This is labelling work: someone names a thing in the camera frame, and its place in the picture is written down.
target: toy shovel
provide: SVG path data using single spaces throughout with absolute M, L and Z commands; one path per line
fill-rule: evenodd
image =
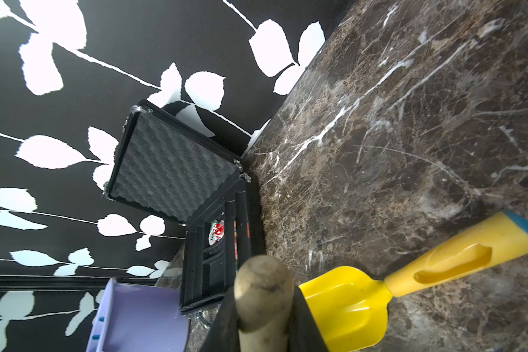
M 528 220 L 500 212 L 452 237 L 384 281 L 351 266 L 302 285 L 307 304 L 330 352 L 375 345 L 387 330 L 387 304 L 528 254 Z

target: wooden handle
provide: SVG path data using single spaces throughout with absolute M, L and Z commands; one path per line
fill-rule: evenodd
M 252 257 L 239 269 L 234 292 L 241 352 L 287 349 L 294 287 L 288 268 L 274 257 Z

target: foam padding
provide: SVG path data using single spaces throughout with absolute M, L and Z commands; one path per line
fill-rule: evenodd
M 153 116 L 141 113 L 112 197 L 186 222 L 238 168 Z

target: purple plastic container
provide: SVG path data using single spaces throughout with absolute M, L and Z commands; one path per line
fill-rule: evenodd
M 111 278 L 86 352 L 183 352 L 190 322 L 179 308 L 180 290 L 118 283 Z

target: marble countertop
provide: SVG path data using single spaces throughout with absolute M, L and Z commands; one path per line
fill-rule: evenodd
M 248 155 L 299 282 L 528 218 L 528 1 L 359 0 Z M 528 351 L 528 255 L 393 299 L 366 351 Z

